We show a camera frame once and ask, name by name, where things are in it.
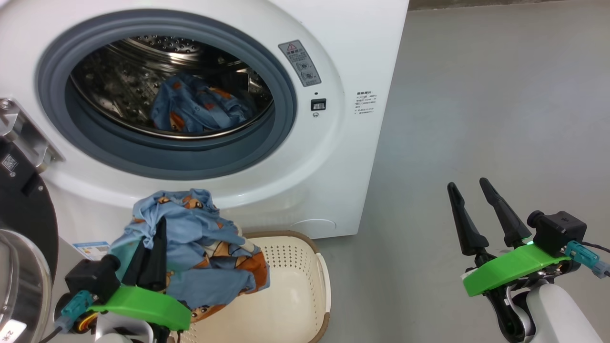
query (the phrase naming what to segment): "stainless steel drum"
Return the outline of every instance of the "stainless steel drum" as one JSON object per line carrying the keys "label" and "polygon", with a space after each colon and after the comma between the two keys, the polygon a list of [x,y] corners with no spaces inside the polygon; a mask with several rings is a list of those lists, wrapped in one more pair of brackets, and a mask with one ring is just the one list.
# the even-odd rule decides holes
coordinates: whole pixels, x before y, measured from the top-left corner
{"label": "stainless steel drum", "polygon": [[51,308],[51,274],[40,249],[0,229],[0,342],[38,342]]}
{"label": "stainless steel drum", "polygon": [[[203,78],[240,99],[255,112],[237,126],[201,133],[161,131],[149,118],[160,84],[179,72]],[[273,97],[262,78],[234,56],[186,38],[144,35],[103,46],[71,73],[81,96],[99,113],[130,130],[178,140],[228,135],[266,113]]]}

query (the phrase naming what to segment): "blue patterned fabric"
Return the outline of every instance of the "blue patterned fabric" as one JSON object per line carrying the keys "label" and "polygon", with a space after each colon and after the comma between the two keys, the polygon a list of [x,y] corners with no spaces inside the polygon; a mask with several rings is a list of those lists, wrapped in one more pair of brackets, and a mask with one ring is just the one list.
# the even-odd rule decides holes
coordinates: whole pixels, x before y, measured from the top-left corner
{"label": "blue patterned fabric", "polygon": [[205,132],[230,128],[252,117],[252,110],[203,79],[179,73],[160,87],[150,117],[164,131]]}
{"label": "blue patterned fabric", "polygon": [[121,261],[117,277],[123,279],[142,238],[145,248],[153,248],[157,223],[165,218],[165,291],[186,301],[193,321],[220,310],[240,294],[269,286],[260,248],[242,237],[232,221],[220,217],[208,191],[157,192],[138,201],[133,216],[124,234],[110,246],[109,253]]}

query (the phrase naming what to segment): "laundry basket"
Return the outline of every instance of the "laundry basket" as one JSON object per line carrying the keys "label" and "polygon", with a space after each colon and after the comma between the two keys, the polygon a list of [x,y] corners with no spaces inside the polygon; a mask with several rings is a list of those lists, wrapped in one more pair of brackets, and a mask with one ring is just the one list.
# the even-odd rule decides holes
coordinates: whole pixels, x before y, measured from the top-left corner
{"label": "laundry basket", "polygon": [[189,343],[314,343],[330,320],[331,284],[324,257],[293,231],[245,235],[265,255],[271,286],[237,297],[182,333]]}

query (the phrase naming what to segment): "qr code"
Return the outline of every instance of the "qr code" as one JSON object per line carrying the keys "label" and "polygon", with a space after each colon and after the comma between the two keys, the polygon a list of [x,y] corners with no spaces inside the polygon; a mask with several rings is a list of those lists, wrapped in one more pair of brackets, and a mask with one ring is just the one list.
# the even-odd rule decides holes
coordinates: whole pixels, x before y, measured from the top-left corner
{"label": "qr code", "polygon": [[17,160],[10,154],[6,155],[6,157],[2,160],[2,165],[4,168],[8,169],[9,172],[15,170],[15,167],[17,167],[18,164],[19,162],[17,162]]}

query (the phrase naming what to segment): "teal connector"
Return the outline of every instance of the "teal connector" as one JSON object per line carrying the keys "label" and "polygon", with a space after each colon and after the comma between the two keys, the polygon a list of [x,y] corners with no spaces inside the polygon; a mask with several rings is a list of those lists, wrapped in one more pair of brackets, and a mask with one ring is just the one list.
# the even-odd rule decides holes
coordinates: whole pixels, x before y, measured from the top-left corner
{"label": "teal connector", "polygon": [[55,321],[55,328],[61,328],[62,333],[67,333],[78,317],[87,312],[89,307],[93,305],[93,301],[91,293],[87,291],[78,292],[62,309],[62,315]]}
{"label": "teal connector", "polygon": [[565,255],[572,258],[585,267],[591,269],[598,278],[604,278],[610,274],[610,264],[600,261],[600,256],[590,251],[584,245],[573,240],[565,246]]}

